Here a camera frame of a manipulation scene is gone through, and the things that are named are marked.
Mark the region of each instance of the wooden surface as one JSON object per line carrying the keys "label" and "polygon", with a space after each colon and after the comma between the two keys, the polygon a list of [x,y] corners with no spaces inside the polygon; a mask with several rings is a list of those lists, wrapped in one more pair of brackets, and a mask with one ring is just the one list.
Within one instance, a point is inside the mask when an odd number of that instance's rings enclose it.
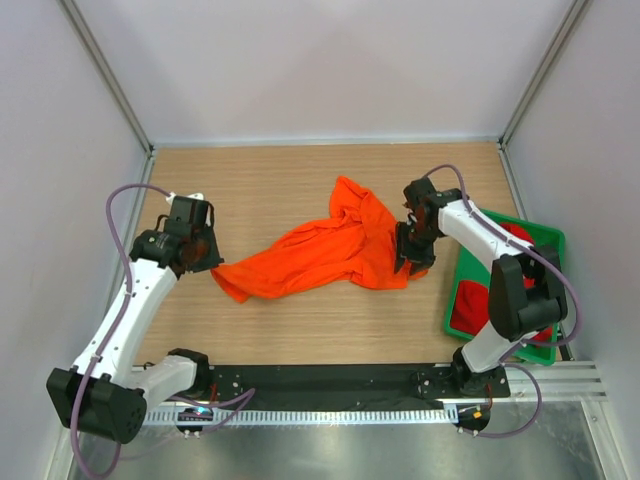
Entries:
{"label": "wooden surface", "polygon": [[[350,145],[161,150],[152,183],[203,192],[216,209],[215,232],[228,263],[267,247],[288,230],[328,216],[338,175],[371,188],[398,219],[403,188],[433,166],[456,164],[481,207],[515,214],[493,143]],[[449,172],[437,188],[457,186]],[[140,228],[168,213],[148,194]],[[237,304],[208,272],[184,276],[160,307],[137,358],[158,361],[175,347],[215,364],[450,361],[460,343],[443,333],[458,246],[436,243],[429,274],[405,290],[370,291],[338,282],[278,300]]]}

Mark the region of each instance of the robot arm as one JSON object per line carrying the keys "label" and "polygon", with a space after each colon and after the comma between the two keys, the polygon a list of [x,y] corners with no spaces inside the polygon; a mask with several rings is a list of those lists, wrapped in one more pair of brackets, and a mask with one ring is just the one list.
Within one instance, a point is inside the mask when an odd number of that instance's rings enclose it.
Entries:
{"label": "robot arm", "polygon": [[[475,390],[474,384],[484,388],[487,376],[518,344],[566,317],[564,287],[544,265],[524,253],[533,249],[559,269],[558,252],[510,234],[471,200],[465,203],[459,189],[437,191],[428,178],[422,178],[411,182],[404,195],[410,211],[407,222],[396,227],[396,271],[407,261],[411,273],[431,267],[435,240],[450,236],[491,272],[490,320],[456,351],[452,363],[461,391]],[[526,288],[523,277],[534,279],[534,286]]]}
{"label": "robot arm", "polygon": [[125,296],[129,295],[126,280],[97,333],[71,369],[54,369],[49,376],[47,390],[67,428],[80,380],[96,356],[97,346],[108,337],[83,396],[78,422],[82,432],[128,443],[142,426],[147,410],[178,392],[197,397],[209,387],[207,356],[189,350],[173,350],[159,364],[143,372],[131,371],[153,317],[180,277],[223,262],[213,232],[213,206],[204,196],[171,195],[167,202],[171,205],[170,215],[161,215],[155,229],[144,231],[134,241],[129,264],[134,284],[118,328],[109,337]]}

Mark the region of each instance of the orange cloth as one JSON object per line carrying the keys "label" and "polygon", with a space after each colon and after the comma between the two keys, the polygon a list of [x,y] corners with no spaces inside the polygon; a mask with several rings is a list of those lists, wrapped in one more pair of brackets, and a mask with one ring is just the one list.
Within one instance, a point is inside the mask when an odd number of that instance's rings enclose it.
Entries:
{"label": "orange cloth", "polygon": [[295,228],[264,252],[220,265],[211,271],[213,278],[238,302],[278,298],[336,280],[378,290],[407,286],[408,263],[393,273],[396,220],[371,190],[338,177],[329,215]]}

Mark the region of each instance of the white wall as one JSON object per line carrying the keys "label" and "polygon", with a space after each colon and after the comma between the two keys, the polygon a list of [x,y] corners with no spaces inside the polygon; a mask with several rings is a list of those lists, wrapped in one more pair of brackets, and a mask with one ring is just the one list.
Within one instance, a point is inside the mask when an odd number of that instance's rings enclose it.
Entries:
{"label": "white wall", "polygon": [[534,220],[567,234],[567,271],[597,362],[640,456],[640,3],[593,2],[509,152]]}
{"label": "white wall", "polygon": [[0,3],[0,476],[40,479],[60,429],[46,379],[104,314],[104,201],[144,154],[56,2]]}
{"label": "white wall", "polygon": [[155,142],[497,138],[569,0],[79,0]]}

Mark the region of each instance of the purple cable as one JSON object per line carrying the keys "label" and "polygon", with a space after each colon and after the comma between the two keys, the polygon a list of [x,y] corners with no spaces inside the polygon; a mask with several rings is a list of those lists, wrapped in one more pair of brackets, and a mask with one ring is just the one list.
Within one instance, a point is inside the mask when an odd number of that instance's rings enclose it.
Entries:
{"label": "purple cable", "polygon": [[98,360],[102,355],[102,352],[107,347],[109,340],[111,340],[111,337],[113,336],[114,332],[120,325],[120,322],[122,321],[122,318],[124,317],[124,314],[126,313],[127,308],[129,307],[129,302],[131,301],[131,294],[133,292],[133,274],[131,272],[131,266],[129,265],[129,257],[127,256],[127,253],[124,250],[124,245],[122,245],[122,242],[120,241],[120,237],[118,236],[118,230],[116,229],[116,226],[113,222],[111,204],[113,203],[113,199],[119,193],[132,188],[147,188],[150,190],[155,190],[157,192],[162,193],[165,197],[168,197],[171,195],[166,190],[160,187],[156,187],[155,185],[149,185],[147,183],[130,183],[128,185],[123,185],[122,187],[117,188],[111,193],[111,195],[109,195],[109,198],[107,198],[107,204],[106,204],[107,223],[109,224],[109,231],[111,232],[111,237],[113,238],[113,241],[116,244],[116,249],[118,250],[118,256],[120,257],[120,261],[124,266],[124,275],[127,281],[126,283],[127,293],[124,296],[122,306],[120,307],[120,310],[118,311],[118,314],[116,315],[115,320],[111,324],[111,327],[107,331],[107,334],[105,335],[102,342],[100,342],[100,345],[98,345],[98,348],[96,348],[95,355],[89,362],[87,371],[82,376],[82,380],[80,381],[80,386],[78,387],[78,392],[76,393],[76,398],[73,402],[73,408],[71,410],[71,425],[70,425],[71,449],[73,450],[73,453],[75,455],[76,461],[78,462],[78,466],[80,467],[80,470],[82,470],[82,472],[91,480],[103,480],[107,478],[109,475],[111,475],[111,473],[113,473],[113,471],[115,470],[116,465],[118,464],[118,458],[120,457],[121,445],[117,444],[116,452],[113,456],[113,460],[109,468],[107,468],[107,470],[102,473],[96,473],[92,471],[89,468],[89,465],[87,465],[87,462],[82,456],[82,452],[80,451],[80,443],[78,441],[78,419],[80,417],[80,406],[82,403],[82,397],[84,396],[84,392],[87,389],[89,378],[91,378],[91,373],[93,372],[93,369],[98,363]]}
{"label": "purple cable", "polygon": [[516,428],[515,430],[512,430],[511,432],[483,433],[483,432],[474,432],[473,430],[469,430],[468,428],[463,428],[462,430],[465,433],[468,433],[473,436],[483,437],[483,438],[493,438],[493,439],[509,438],[524,432],[527,428],[533,425],[534,422],[538,419],[538,416],[540,415],[540,409],[542,408],[542,391],[540,390],[540,385],[536,381],[535,377],[531,374],[529,370],[524,368],[522,365],[518,365],[517,363],[505,363],[504,366],[517,368],[518,370],[521,370],[527,377],[529,377],[529,380],[531,380],[531,383],[533,383],[533,387],[536,389],[536,397],[537,397],[536,410],[533,412],[533,415],[527,421],[527,423],[525,423],[523,426],[519,428]]}
{"label": "purple cable", "polygon": [[571,285],[571,283],[569,282],[567,277],[565,277],[564,274],[560,270],[558,270],[551,262],[549,262],[547,259],[541,257],[540,255],[538,255],[536,252],[534,252],[530,248],[528,248],[528,247],[526,247],[524,245],[521,245],[518,242],[510,241],[509,237],[504,235],[500,230],[496,229],[493,225],[491,225],[489,222],[487,222],[481,215],[479,215],[476,211],[473,210],[473,208],[471,207],[471,204],[469,203],[469,197],[467,196],[467,189],[465,187],[464,179],[462,178],[462,174],[460,173],[460,170],[458,170],[458,168],[455,165],[444,164],[444,165],[440,165],[438,167],[432,168],[431,170],[429,170],[424,175],[423,178],[428,177],[432,173],[434,173],[434,172],[436,172],[436,171],[438,171],[438,170],[440,170],[442,168],[449,168],[449,169],[453,170],[453,172],[456,174],[456,177],[458,177],[458,182],[460,183],[460,190],[462,191],[462,202],[464,203],[464,206],[466,207],[467,211],[471,214],[471,216],[478,223],[480,223],[484,228],[486,228],[488,231],[490,231],[495,236],[497,236],[500,240],[502,240],[502,241],[506,242],[507,244],[515,247],[516,249],[520,250],[522,253],[530,256],[531,258],[533,258],[537,262],[539,262],[542,265],[544,265],[547,269],[549,269],[551,271],[551,273],[553,273],[558,278],[558,280],[560,280],[562,285],[564,285],[564,287],[569,292],[569,295],[571,296],[571,300],[573,300],[573,304],[575,305],[575,308],[576,308],[576,323],[575,323],[575,325],[573,327],[573,330],[571,331],[571,333],[569,335],[567,335],[565,338],[563,338],[559,342],[540,342],[538,340],[533,340],[533,339],[526,339],[526,340],[523,340],[523,342],[526,343],[526,344],[535,345],[535,346],[538,346],[538,347],[561,347],[562,345],[566,345],[567,343],[571,342],[574,338],[576,338],[576,336],[578,335],[578,333],[580,333],[580,330],[582,329],[582,306],[581,306],[580,302],[578,301],[578,294],[575,291],[575,289],[573,288],[573,285]]}
{"label": "purple cable", "polygon": [[[198,403],[198,402],[194,402],[188,398],[182,398],[182,397],[171,397],[171,400],[175,400],[175,401],[180,401],[180,402],[184,402],[184,403],[188,403],[189,405],[193,405],[193,406],[197,406],[197,407],[205,407],[205,408],[221,408],[221,407],[226,407],[226,406],[230,406],[233,404],[238,403],[240,400],[243,400],[243,402],[238,406],[238,408],[236,408],[233,412],[231,412],[230,415],[228,415],[226,418],[220,420],[220,422],[218,422],[215,425],[211,425],[209,427],[205,427],[202,429],[202,433],[203,434],[207,434],[207,433],[213,433],[216,430],[219,430],[220,428],[222,428],[224,425],[226,425],[227,423],[229,423],[231,420],[233,420],[242,410],[244,410],[244,408],[247,406],[247,404],[251,401],[251,399],[253,398],[253,395],[256,393],[255,389],[251,388],[249,390],[247,390],[246,392],[244,392],[242,395],[239,395],[238,397],[234,398],[233,400],[229,400],[227,402],[221,402],[221,403]],[[208,415],[194,415],[194,418],[206,418]],[[121,460],[124,461],[129,461],[129,460],[138,460],[142,457],[145,457],[147,455],[149,455],[151,452],[155,452],[158,448],[166,445],[167,443],[171,443],[174,440],[178,440],[184,438],[182,436],[172,436],[172,437],[167,437],[164,440],[156,443],[153,447],[145,450],[142,453],[138,453],[136,455],[129,455],[126,457],[122,457]]]}

